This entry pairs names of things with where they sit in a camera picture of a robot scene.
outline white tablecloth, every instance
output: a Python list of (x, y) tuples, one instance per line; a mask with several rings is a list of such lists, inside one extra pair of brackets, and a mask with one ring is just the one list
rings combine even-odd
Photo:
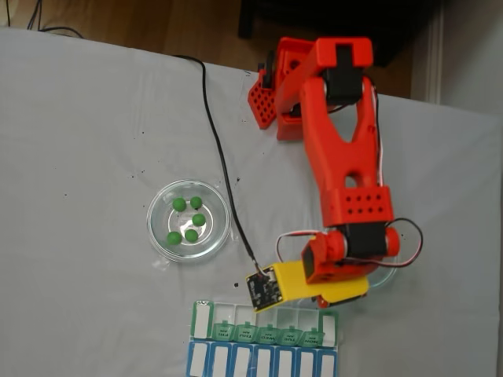
[[(0, 30), (0, 51), (0, 375), (182, 376), (192, 302), (248, 303), (253, 272), (239, 240), (200, 265), (164, 265), (148, 242), (146, 208), (166, 184), (225, 192), (200, 68), (29, 31)], [(238, 212), (265, 265), (280, 232), (321, 219), (302, 143), (253, 120), (255, 78), (208, 65)], [(380, 103), (395, 215), (416, 220), (425, 245), (390, 285), (341, 307), (340, 376), (495, 375), (497, 120)], [(351, 112), (334, 119), (351, 130)]]

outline pill organizer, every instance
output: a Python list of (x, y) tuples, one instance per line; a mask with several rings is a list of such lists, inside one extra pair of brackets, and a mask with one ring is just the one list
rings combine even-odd
[(196, 301), (185, 377), (336, 377), (337, 312)]

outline circuit board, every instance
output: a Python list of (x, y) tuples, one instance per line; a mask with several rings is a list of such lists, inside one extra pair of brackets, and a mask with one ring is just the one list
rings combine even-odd
[(256, 273), (246, 279), (255, 311), (267, 309), (283, 301), (273, 267), (264, 269), (264, 272), (268, 277)]

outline robotic arm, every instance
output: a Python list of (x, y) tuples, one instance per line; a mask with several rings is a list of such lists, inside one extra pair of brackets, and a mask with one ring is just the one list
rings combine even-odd
[[(391, 227), (398, 219), (383, 183), (375, 86), (363, 74), (373, 63), (372, 44), (367, 38), (282, 38), (276, 58), (275, 70), (272, 56), (259, 70), (248, 103), (261, 129), (277, 118), (278, 140), (304, 140), (329, 231), (314, 234), (301, 261), (249, 276), (248, 289), (257, 311), (305, 297), (326, 307), (365, 295), (366, 276), (378, 265), (391, 266), (382, 259), (400, 249)], [(328, 113), (350, 104), (356, 104), (358, 123), (346, 142)], [(347, 187), (347, 178), (356, 187)]]

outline green bead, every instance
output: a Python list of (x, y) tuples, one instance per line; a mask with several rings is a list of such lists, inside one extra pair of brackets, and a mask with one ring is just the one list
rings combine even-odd
[(178, 212), (183, 212), (187, 208), (187, 203), (183, 198), (176, 198), (173, 200), (173, 208)]
[(203, 200), (199, 196), (193, 196), (190, 205), (194, 210), (199, 210), (203, 206)]
[(189, 242), (196, 242), (197, 237), (197, 232), (194, 229), (189, 229), (187, 232), (185, 232), (185, 239)]
[(169, 232), (167, 234), (168, 245), (178, 245), (182, 242), (182, 235), (179, 232)]
[(192, 223), (197, 226), (203, 226), (206, 224), (206, 218), (203, 214), (194, 214), (192, 216)]

